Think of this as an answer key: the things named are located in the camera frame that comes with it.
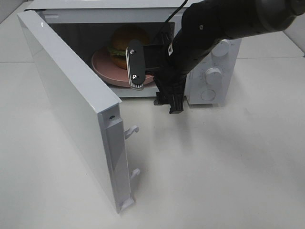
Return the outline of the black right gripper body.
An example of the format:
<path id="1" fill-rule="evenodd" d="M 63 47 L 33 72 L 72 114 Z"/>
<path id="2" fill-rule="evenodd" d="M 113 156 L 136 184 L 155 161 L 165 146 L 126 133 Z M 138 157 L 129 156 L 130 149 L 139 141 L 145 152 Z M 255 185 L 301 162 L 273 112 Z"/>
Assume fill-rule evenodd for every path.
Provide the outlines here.
<path id="1" fill-rule="evenodd" d="M 183 111 L 186 73 L 178 61 L 186 59 L 183 54 L 187 50 L 187 43 L 174 42 L 172 55 L 168 54 L 169 46 L 166 43 L 143 47 L 145 72 L 153 75 L 159 90 L 154 105 L 169 105 L 170 114 L 179 114 Z"/>

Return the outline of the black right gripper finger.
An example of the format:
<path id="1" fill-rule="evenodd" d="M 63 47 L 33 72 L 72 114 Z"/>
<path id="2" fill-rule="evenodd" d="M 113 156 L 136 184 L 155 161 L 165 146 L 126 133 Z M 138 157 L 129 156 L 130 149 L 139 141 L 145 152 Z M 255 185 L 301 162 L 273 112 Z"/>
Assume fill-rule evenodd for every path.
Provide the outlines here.
<path id="1" fill-rule="evenodd" d="M 142 90 L 145 81 L 145 59 L 143 44 L 131 40 L 126 48 L 126 62 L 129 85 L 134 90 Z"/>
<path id="2" fill-rule="evenodd" d="M 161 45 L 168 47 L 171 44 L 171 37 L 168 32 L 161 31 L 155 35 L 152 45 Z"/>

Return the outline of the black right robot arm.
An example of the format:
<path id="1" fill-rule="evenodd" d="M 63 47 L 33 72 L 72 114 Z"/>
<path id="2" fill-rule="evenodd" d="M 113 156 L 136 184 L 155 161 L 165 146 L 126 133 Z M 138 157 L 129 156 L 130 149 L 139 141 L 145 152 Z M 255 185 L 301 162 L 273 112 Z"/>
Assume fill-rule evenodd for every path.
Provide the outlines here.
<path id="1" fill-rule="evenodd" d="M 203 0 L 188 7 L 182 27 L 162 44 L 131 40 L 126 48 L 129 85 L 142 90 L 146 74 L 158 88 L 155 105 L 167 104 L 171 114 L 183 111 L 187 74 L 222 40 L 284 31 L 305 11 L 302 0 Z"/>

